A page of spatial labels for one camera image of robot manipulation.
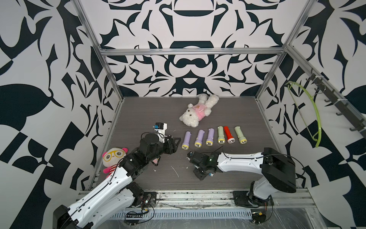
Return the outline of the purple flashlight sideways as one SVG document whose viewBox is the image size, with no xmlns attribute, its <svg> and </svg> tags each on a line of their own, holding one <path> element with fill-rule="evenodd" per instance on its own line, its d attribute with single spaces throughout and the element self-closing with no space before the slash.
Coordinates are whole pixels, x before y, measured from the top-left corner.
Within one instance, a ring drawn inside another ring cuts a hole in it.
<svg viewBox="0 0 366 229">
<path fill-rule="evenodd" d="M 189 149 L 191 135 L 192 135 L 192 133 L 190 131 L 187 131 L 185 133 L 185 137 L 184 137 L 184 140 L 183 140 L 183 143 L 182 143 L 182 149 L 183 150 L 188 150 Z"/>
</svg>

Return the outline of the purple flashlight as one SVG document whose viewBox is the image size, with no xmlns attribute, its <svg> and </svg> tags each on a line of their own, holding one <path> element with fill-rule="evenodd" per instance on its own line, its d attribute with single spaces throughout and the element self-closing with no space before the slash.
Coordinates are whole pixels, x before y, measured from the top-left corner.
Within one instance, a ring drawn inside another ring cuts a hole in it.
<svg viewBox="0 0 366 229">
<path fill-rule="evenodd" d="M 214 144 L 214 129 L 213 128 L 208 129 L 208 136 L 207 136 L 205 143 L 207 146 L 210 146 L 210 147 L 213 146 L 213 144 Z"/>
<path fill-rule="evenodd" d="M 194 146 L 196 148 L 201 148 L 203 145 L 203 137 L 204 137 L 205 131 L 200 129 L 197 134 L 197 138 L 195 140 Z"/>
</svg>

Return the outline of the green flashlight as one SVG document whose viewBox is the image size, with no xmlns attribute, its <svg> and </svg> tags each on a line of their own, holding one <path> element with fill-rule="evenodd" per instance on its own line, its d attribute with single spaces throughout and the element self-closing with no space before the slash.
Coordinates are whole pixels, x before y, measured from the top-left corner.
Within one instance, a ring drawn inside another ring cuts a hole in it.
<svg viewBox="0 0 366 229">
<path fill-rule="evenodd" d="M 247 143 L 247 138 L 244 136 L 244 134 L 243 134 L 243 132 L 242 132 L 242 130 L 241 130 L 241 128 L 240 128 L 240 126 L 236 126 L 235 128 L 234 128 L 234 130 L 235 130 L 235 132 L 236 132 L 236 134 L 237 134 L 237 137 L 238 137 L 238 140 L 239 140 L 239 143 L 240 144 L 246 144 Z"/>
<path fill-rule="evenodd" d="M 217 130 L 218 130 L 218 143 L 224 144 L 226 142 L 225 136 L 224 136 L 224 128 L 222 126 L 219 126 L 217 128 Z"/>
</svg>

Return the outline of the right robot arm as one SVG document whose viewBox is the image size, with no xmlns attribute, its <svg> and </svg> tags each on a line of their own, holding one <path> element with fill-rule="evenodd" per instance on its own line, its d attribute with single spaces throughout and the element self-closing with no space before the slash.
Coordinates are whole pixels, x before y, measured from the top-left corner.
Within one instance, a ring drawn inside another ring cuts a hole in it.
<svg viewBox="0 0 366 229">
<path fill-rule="evenodd" d="M 194 174 L 199 180 L 220 172 L 249 172 L 262 177 L 251 184 L 249 200 L 266 200 L 273 193 L 296 192 L 295 162 L 273 148 L 264 148 L 254 154 L 227 154 L 225 152 L 189 152 L 189 162 L 195 166 Z"/>
</svg>

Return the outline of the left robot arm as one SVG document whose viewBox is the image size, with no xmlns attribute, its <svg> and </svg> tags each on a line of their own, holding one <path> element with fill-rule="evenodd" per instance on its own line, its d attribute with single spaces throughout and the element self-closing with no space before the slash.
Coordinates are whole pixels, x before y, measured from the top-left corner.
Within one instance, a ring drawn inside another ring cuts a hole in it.
<svg viewBox="0 0 366 229">
<path fill-rule="evenodd" d="M 71 204 L 59 206 L 53 213 L 54 229 L 96 229 L 116 212 L 138 206 L 144 191 L 134 180 L 163 154 L 178 150 L 181 138 L 171 135 L 161 141 L 158 134 L 147 133 L 139 147 L 118 163 L 115 171 L 87 195 Z"/>
</svg>

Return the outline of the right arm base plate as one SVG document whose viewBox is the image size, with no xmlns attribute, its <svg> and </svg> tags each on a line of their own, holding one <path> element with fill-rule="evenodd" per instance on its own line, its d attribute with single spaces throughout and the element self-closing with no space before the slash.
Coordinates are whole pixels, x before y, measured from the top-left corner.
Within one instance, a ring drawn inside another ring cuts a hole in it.
<svg viewBox="0 0 366 229">
<path fill-rule="evenodd" d="M 234 204 L 238 207 L 245 207 L 252 209 L 268 207 L 274 204 L 272 196 L 269 196 L 267 199 L 260 199 L 249 193 L 250 193 L 249 191 L 234 191 L 233 192 Z"/>
</svg>

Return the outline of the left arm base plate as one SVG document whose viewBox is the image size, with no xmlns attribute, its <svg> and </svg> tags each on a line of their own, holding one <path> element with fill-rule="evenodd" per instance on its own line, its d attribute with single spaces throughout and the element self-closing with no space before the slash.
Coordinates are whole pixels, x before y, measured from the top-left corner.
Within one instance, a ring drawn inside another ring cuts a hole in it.
<svg viewBox="0 0 366 229">
<path fill-rule="evenodd" d="M 143 205 L 152 205 L 153 207 L 156 206 L 157 201 L 157 192 L 143 192 L 138 194 L 135 198 L 133 206 L 141 207 Z"/>
</svg>

